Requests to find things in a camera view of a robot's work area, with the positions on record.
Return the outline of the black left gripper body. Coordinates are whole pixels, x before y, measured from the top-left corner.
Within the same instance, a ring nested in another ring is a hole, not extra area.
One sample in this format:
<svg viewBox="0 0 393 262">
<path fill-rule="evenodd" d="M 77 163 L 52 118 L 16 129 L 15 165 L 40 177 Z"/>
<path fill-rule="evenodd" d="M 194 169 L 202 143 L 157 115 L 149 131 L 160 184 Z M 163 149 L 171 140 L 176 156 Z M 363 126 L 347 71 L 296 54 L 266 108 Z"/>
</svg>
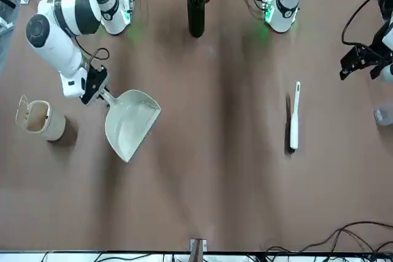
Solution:
<svg viewBox="0 0 393 262">
<path fill-rule="evenodd" d="M 363 45 L 356 45 L 356 66 L 380 66 L 384 64 L 384 44 L 371 44 L 368 49 Z"/>
</svg>

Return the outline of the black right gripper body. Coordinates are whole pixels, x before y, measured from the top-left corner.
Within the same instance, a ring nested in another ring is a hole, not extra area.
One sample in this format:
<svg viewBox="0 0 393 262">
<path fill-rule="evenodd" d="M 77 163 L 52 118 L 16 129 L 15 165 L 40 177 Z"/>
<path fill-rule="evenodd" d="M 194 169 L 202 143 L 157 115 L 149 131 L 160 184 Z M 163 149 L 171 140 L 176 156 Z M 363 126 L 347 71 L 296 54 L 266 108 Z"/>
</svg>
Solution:
<svg viewBox="0 0 393 262">
<path fill-rule="evenodd" d="M 101 65 L 99 68 L 96 68 L 93 65 L 90 65 L 85 83 L 85 92 L 102 92 L 102 89 L 107 85 L 108 78 L 109 73 L 106 67 Z"/>
</svg>

